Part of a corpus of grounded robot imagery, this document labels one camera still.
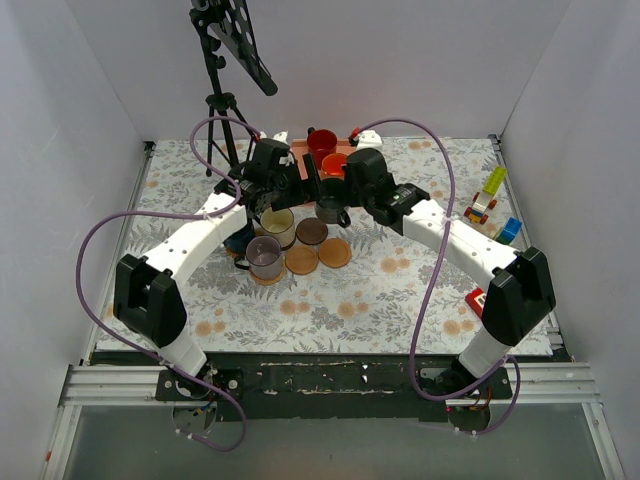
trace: white wall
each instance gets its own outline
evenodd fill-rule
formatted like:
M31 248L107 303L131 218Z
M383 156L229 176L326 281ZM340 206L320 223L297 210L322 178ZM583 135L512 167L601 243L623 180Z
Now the white wall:
M640 3L574 0L504 134L565 341L588 360L628 478L640 478Z
M190 2L67 3L141 137L188 137L211 93ZM248 3L279 92L265 97L228 54L221 80L267 133L300 137L315 125L346 136L404 115L441 134L484 136L504 129L569 1Z
M37 478L91 322L74 291L90 225L126 206L143 145L63 0L0 1L0 465ZM105 281L119 226L85 284Z

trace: black tripod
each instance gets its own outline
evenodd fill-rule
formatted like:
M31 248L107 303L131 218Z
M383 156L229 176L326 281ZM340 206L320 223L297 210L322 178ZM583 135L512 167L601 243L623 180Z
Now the black tripod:
M251 27L251 20L245 2L243 0L234 2L221 0L216 2L214 6L207 5L204 9L194 8L189 12L189 16L200 37L207 73L213 88L213 94L206 98L209 106L209 116L212 117L216 113L221 116L227 116L227 111L231 110L239 120L246 123L244 116L238 109L235 96L232 93L222 92L218 70L223 69L227 62L224 57L215 53L220 49L222 43L224 42L229 51L238 59L240 64L267 95L275 94L278 88L273 83L269 73L263 68L260 57L258 57L253 28ZM209 34L209 27L213 29L220 39ZM211 164L213 149L215 148L231 167L239 165L238 152L230 122L222 121L222 132L227 147L226 154L213 139L213 128L213 122L209 122L207 162ZM257 136L251 130L247 129L247 132L250 143L246 160L250 158L254 142L257 141ZM207 170L206 174L211 176L211 171Z

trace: red cup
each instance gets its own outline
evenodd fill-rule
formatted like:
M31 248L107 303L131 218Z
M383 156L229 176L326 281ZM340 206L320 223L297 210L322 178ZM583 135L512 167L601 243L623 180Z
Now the red cup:
M322 160L322 171L330 177L344 177L347 156L344 153L330 153Z
M316 167L322 168L324 157L330 153L336 153L338 137L330 130L310 128L308 132L307 146L309 147L309 152L313 155L313 161L316 163Z

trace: beige cup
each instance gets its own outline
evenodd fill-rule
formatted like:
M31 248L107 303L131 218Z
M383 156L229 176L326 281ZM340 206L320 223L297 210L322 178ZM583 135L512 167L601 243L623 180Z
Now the beige cup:
M290 248L296 241L296 226L293 212L288 208L274 212L271 207L260 217L260 225L265 235L275 238L283 250Z

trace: glass panel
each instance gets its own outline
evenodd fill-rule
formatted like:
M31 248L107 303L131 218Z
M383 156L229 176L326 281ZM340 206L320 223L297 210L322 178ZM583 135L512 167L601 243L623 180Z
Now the glass panel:
M492 406L494 418L504 406ZM601 479L580 405L518 406L472 440L408 419L251 421L237 451L219 454L174 433L170 407L85 407L67 480ZM209 438L231 442L237 424Z

